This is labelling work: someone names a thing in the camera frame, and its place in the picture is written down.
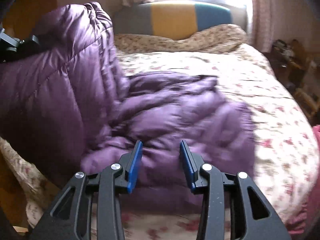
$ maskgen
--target bed sheet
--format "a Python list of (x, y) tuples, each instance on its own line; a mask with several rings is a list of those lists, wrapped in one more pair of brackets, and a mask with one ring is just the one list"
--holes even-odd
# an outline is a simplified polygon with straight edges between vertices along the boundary
[[(246, 44), (238, 26), (219, 25), (183, 41), (121, 34), (115, 44), (126, 75), (161, 70), (216, 75), (227, 98), (247, 102), (256, 124), (255, 182), (284, 223), (300, 210), (317, 178), (317, 142), (292, 96), (275, 79), (266, 58)], [(35, 226), (58, 189), (3, 139), (0, 150), (26, 193), (28, 222)], [(198, 214), (123, 214), (122, 219), (126, 239), (133, 240), (195, 239), (199, 223)], [(228, 239), (229, 210), (225, 225)]]

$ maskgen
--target striped headboard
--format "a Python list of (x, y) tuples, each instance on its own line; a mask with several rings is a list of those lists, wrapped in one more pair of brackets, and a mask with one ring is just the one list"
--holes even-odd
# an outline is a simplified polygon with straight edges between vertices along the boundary
[(193, 33), (232, 23), (223, 6), (191, 1), (166, 1), (125, 7), (113, 17), (114, 33), (147, 34), (182, 40)]

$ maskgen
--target metal screw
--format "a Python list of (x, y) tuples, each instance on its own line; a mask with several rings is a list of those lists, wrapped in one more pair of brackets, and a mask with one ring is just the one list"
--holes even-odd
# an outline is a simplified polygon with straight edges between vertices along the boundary
[(119, 163), (114, 163), (111, 165), (111, 169), (113, 170), (119, 170), (121, 168), (121, 165)]
[(238, 176), (241, 179), (246, 179), (248, 177), (248, 174), (246, 174), (244, 171), (241, 171), (239, 172)]
[(81, 179), (83, 177), (84, 177), (84, 173), (82, 171), (79, 171), (79, 172), (76, 173), (76, 178), (77, 179)]
[(209, 163), (205, 163), (205, 164), (202, 164), (202, 169), (204, 169), (205, 171), (211, 171), (212, 166)]

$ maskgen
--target purple jacket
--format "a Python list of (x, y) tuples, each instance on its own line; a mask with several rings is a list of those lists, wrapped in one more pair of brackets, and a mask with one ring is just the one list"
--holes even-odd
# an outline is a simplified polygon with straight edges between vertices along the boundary
[(142, 166), (136, 189), (122, 198), (125, 210), (200, 210), (178, 158), (183, 139), (221, 171), (253, 176), (251, 112), (227, 101), (216, 77), (125, 77), (98, 3), (59, 8), (33, 34), (50, 49), (0, 66), (0, 136), (59, 187), (79, 170), (117, 162), (136, 140)]

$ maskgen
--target floral blanket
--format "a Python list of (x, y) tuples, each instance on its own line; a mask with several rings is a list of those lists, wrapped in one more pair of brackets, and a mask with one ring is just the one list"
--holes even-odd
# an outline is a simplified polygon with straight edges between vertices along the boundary
[[(182, 41), (119, 34), (115, 44), (126, 75), (159, 70), (216, 75), (227, 98), (247, 102), (256, 124), (255, 182), (284, 223), (300, 210), (317, 178), (317, 142), (297, 103), (266, 58), (246, 44), (240, 27), (219, 25)], [(57, 188), (2, 139), (0, 150), (26, 192), (28, 221), (35, 226)], [(122, 214), (122, 220), (126, 239), (186, 240), (196, 238), (199, 215)], [(94, 238), (95, 212), (92, 222)], [(229, 229), (226, 210), (226, 239)]]

